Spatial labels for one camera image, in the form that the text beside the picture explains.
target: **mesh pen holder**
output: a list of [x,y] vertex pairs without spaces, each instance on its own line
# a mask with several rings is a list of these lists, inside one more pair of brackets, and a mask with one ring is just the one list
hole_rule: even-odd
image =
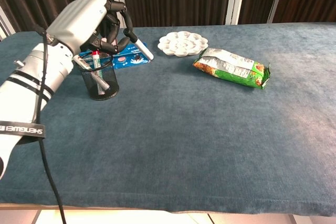
[[81,71],[84,83],[92,99],[102,101],[114,97],[119,91],[119,85],[112,64],[112,56],[105,53],[99,54],[94,58],[93,55],[84,56],[82,59],[90,66],[87,70],[78,66]]

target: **gray fabric surface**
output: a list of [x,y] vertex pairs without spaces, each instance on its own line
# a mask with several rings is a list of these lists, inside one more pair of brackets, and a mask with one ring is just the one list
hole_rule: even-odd
[[[170,31],[271,63],[265,90],[211,77],[156,47]],[[336,215],[336,25],[137,28],[155,59],[116,71],[120,92],[90,100],[78,71],[42,113],[65,205]],[[0,81],[41,41],[0,42]],[[0,202],[55,205],[37,143],[17,146]]]

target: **white plastic tray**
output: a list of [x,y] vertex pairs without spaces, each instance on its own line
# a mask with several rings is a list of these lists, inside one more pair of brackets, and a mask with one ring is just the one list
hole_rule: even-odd
[[168,33],[160,38],[158,48],[166,55],[176,55],[184,57],[187,55],[198,55],[202,50],[208,47],[208,40],[202,38],[199,34],[188,31],[179,31],[178,33]]

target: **robotic arm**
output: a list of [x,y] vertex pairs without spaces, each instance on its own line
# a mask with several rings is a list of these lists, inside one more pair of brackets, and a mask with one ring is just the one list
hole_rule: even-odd
[[[120,12],[125,20],[127,29],[124,34],[127,37],[113,46],[111,43],[119,31],[119,20],[113,16],[115,12]],[[110,26],[109,33],[105,35],[107,42],[96,35],[100,24]],[[82,50],[100,50],[114,55],[131,40],[149,60],[153,59],[153,55],[134,35],[131,18],[122,2],[75,0],[65,7],[46,32],[48,61],[41,110],[72,71],[72,60],[83,64],[77,55]],[[38,44],[25,60],[15,61],[16,70],[0,86],[0,179],[12,149],[20,143],[22,136],[44,136],[44,129],[32,124],[43,76],[43,54],[44,45]]]

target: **snack bag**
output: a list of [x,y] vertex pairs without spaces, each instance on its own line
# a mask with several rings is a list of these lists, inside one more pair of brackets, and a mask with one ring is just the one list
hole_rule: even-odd
[[259,89],[265,87],[270,76],[269,66],[222,49],[205,49],[193,65],[220,79]]

